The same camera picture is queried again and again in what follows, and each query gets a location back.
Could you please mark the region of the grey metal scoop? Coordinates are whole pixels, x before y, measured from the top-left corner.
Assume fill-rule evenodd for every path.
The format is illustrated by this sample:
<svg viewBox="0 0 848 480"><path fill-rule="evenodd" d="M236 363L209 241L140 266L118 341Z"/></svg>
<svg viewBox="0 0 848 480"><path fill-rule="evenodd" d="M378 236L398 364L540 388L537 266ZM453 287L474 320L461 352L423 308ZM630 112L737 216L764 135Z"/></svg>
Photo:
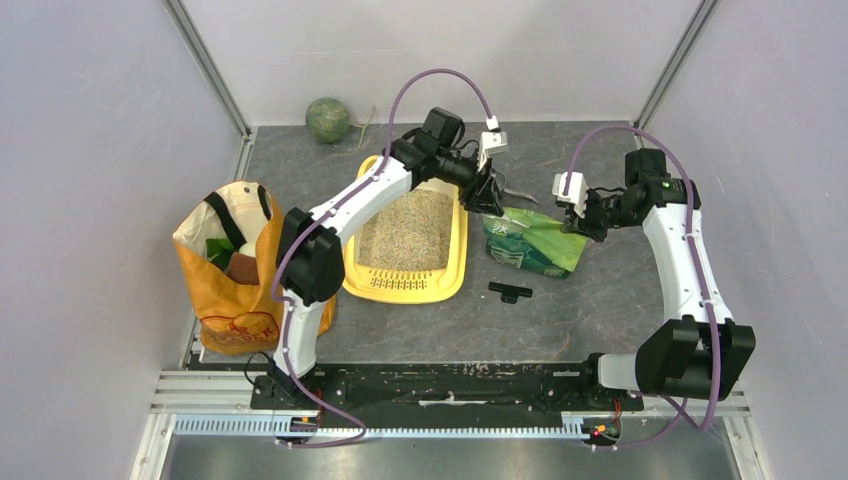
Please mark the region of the grey metal scoop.
<svg viewBox="0 0 848 480"><path fill-rule="evenodd" d="M524 201L532 202L534 204L539 203L537 198L535 196L533 196L532 194L511 189L508 186L507 176L503 172L498 171L496 169L493 169L492 172L495 176L495 181L496 181L497 187L500 190L502 195L510 196L510 197L513 197L513 198L518 198L518 199L521 199L521 200L524 200Z"/></svg>

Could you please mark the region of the green litter bag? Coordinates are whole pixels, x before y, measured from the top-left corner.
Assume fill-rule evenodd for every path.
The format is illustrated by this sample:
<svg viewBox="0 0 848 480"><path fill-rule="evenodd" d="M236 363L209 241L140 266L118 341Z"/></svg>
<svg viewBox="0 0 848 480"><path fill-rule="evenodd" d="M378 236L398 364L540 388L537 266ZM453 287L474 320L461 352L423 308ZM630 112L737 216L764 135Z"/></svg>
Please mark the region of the green litter bag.
<svg viewBox="0 0 848 480"><path fill-rule="evenodd" d="M588 238L563 233L562 223L532 210L505 207L500 217L483 215L486 253L498 263L552 278L578 266Z"/></svg>

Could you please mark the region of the black bag clip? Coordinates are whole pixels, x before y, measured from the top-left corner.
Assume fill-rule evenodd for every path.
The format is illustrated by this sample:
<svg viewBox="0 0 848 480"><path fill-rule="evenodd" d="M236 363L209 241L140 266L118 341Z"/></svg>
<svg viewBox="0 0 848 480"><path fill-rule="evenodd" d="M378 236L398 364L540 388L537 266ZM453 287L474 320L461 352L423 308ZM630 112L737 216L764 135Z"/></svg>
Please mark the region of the black bag clip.
<svg viewBox="0 0 848 480"><path fill-rule="evenodd" d="M506 304L516 304L520 298L532 298L533 290L531 288L504 284L500 282L490 282L488 290L498 293L500 301Z"/></svg>

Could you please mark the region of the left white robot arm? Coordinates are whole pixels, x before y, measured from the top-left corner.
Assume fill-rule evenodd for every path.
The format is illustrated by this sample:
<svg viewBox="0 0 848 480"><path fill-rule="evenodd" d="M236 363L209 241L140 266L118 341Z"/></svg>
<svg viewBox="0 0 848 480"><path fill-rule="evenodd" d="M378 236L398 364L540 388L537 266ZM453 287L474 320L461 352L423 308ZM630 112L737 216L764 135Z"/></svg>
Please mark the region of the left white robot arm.
<svg viewBox="0 0 848 480"><path fill-rule="evenodd" d="M495 118L486 122L473 156L457 144L463 120L435 107L422 126L392 140L375 164L339 194L284 216L272 297L283 305L279 344L273 355L284 373L275 394L290 408L307 405L314 383L305 375L316 364L316 340L325 303L345 277L342 249L372 217L432 179L454 185L468 212L500 216L504 209L492 159L508 147Z"/></svg>

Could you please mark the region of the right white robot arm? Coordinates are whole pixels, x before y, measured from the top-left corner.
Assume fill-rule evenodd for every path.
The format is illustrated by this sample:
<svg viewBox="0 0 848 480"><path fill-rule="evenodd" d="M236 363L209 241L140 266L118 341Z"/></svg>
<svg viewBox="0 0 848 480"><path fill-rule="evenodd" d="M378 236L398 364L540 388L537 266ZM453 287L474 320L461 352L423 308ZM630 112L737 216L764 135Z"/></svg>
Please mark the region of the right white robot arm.
<svg viewBox="0 0 848 480"><path fill-rule="evenodd" d="M611 229L640 228L656 261L665 322L631 354L598 354L577 382L579 400L601 409L618 390L723 401L750 359L756 337L735 322L712 274L693 181L673 177L660 149L625 156L624 184L592 188L579 172L555 176L562 227L596 242Z"/></svg>

